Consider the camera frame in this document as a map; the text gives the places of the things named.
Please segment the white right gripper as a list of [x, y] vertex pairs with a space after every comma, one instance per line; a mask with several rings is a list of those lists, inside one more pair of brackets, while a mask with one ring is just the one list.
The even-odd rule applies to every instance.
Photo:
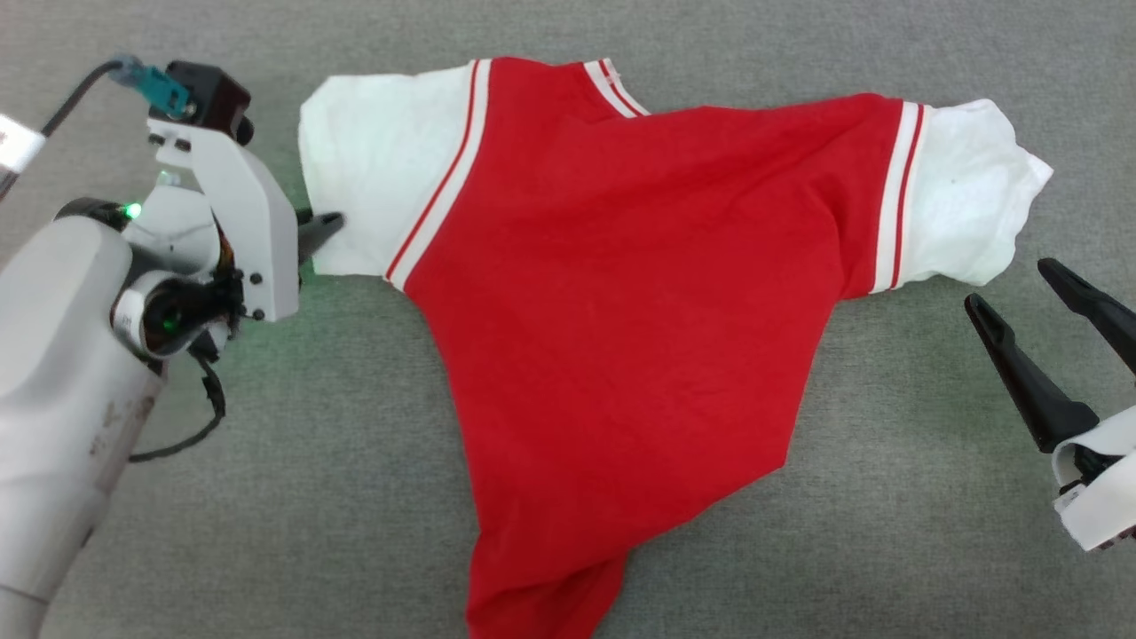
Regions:
[[[1069, 312], [1088, 320], [1135, 374], [1135, 312], [1056, 258], [1039, 259], [1037, 269]], [[966, 296], [964, 312], [1036, 448], [1053, 453], [1053, 475], [1060, 488], [1053, 509], [1067, 534], [1088, 553], [1131, 537], [1135, 408], [1101, 422], [1087, 404], [1068, 397], [1019, 348], [1010, 324], [982, 296]]]

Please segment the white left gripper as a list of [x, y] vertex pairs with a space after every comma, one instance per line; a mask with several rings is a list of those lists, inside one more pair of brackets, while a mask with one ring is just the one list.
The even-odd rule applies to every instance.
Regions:
[[154, 189], [126, 205], [137, 260], [116, 302], [116, 335], [143, 359], [216, 360], [242, 320], [299, 308], [299, 265], [344, 227], [342, 213], [298, 210], [244, 146], [178, 122], [147, 121]]

